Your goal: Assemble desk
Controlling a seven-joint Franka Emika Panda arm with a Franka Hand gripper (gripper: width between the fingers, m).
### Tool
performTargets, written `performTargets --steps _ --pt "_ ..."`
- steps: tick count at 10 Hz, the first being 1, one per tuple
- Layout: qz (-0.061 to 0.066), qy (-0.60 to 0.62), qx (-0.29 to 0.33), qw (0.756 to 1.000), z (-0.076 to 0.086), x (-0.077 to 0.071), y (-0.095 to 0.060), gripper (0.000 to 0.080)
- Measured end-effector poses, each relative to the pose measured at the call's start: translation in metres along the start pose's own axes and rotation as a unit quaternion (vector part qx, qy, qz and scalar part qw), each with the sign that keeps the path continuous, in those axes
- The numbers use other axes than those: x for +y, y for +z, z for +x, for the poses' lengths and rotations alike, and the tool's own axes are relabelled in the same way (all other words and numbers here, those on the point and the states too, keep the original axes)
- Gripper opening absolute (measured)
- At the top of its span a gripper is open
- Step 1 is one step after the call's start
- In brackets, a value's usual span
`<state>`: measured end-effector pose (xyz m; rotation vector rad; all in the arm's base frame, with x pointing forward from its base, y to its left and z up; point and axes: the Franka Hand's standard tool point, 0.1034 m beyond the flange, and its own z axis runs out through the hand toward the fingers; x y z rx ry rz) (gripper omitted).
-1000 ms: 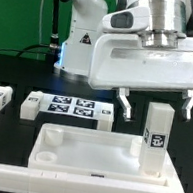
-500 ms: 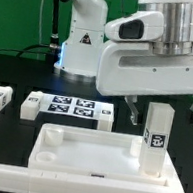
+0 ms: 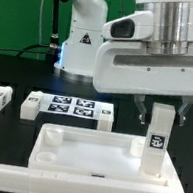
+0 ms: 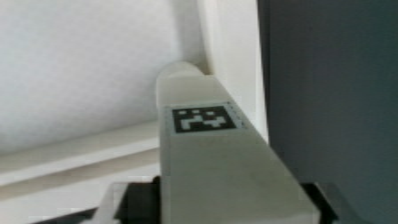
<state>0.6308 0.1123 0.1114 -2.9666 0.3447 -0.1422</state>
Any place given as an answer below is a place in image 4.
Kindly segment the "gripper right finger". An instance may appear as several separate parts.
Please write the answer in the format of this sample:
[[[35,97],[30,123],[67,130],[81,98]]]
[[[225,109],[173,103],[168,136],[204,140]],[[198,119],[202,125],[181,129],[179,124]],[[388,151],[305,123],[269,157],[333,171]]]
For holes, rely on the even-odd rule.
[[[332,183],[305,182],[301,189],[319,210],[319,224],[367,224]]]

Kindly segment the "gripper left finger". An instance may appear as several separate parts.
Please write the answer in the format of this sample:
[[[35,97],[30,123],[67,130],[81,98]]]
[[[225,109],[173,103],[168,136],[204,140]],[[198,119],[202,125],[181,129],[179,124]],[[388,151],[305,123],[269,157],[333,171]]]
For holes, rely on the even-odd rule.
[[[159,224],[159,177],[110,185],[95,208],[31,224]]]

